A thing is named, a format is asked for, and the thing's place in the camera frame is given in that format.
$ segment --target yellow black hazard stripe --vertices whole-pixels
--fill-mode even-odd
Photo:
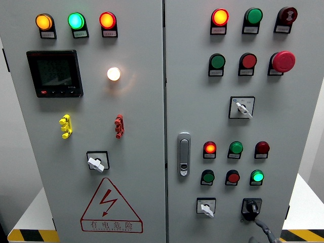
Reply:
[[[13,229],[8,241],[60,242],[56,230]]]
[[[282,242],[324,242],[324,229],[290,229],[282,230]]]
[[[323,229],[283,230],[282,242],[324,242]],[[14,229],[8,236],[8,241],[60,242],[55,230]]]

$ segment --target red push button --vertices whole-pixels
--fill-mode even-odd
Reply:
[[[245,68],[252,68],[257,64],[257,57],[253,55],[252,53],[247,54],[242,59],[242,65]]]
[[[239,181],[239,175],[238,174],[232,174],[228,177],[228,181],[231,183],[236,183]]]
[[[226,186],[237,186],[239,179],[240,179],[240,177],[239,177],[238,171],[230,170],[226,173],[225,185]]]
[[[297,19],[297,10],[292,7],[285,7],[279,11],[279,19],[283,24],[290,25]]]
[[[277,72],[290,71],[296,62],[295,55],[289,51],[278,52],[272,59],[272,66]]]

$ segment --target green push button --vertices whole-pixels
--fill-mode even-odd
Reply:
[[[225,58],[222,55],[216,55],[212,58],[212,66],[214,68],[221,68],[225,65]]]
[[[212,182],[215,179],[215,176],[213,174],[205,174],[204,175],[204,181],[205,182]]]
[[[252,171],[251,177],[254,181],[262,181],[264,178],[263,172],[261,170]]]
[[[234,153],[234,154],[239,154],[243,151],[243,145],[241,142],[232,142],[231,145],[229,146],[229,149]]]
[[[260,9],[251,9],[248,10],[247,20],[251,24],[257,24],[262,20],[263,14]]]

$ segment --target red terminal block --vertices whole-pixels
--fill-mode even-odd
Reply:
[[[120,139],[124,135],[124,120],[123,120],[123,115],[118,114],[115,120],[115,131],[117,132],[116,138]]]

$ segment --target green indicator light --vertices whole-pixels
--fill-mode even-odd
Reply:
[[[72,13],[67,19],[72,29],[81,29],[85,24],[85,19],[82,14]]]
[[[257,24],[262,20],[263,14],[260,9],[252,9],[248,12],[247,20],[251,24]]]
[[[212,182],[215,179],[213,174],[205,174],[204,175],[204,181],[206,182]]]
[[[235,153],[235,154],[239,154],[243,151],[243,145],[241,142],[233,142],[231,143],[231,145],[229,146],[229,149]]]
[[[223,56],[217,55],[212,58],[212,66],[214,68],[221,68],[225,64],[225,58]]]
[[[254,181],[262,181],[264,178],[263,172],[261,170],[255,170],[251,174],[252,178]]]

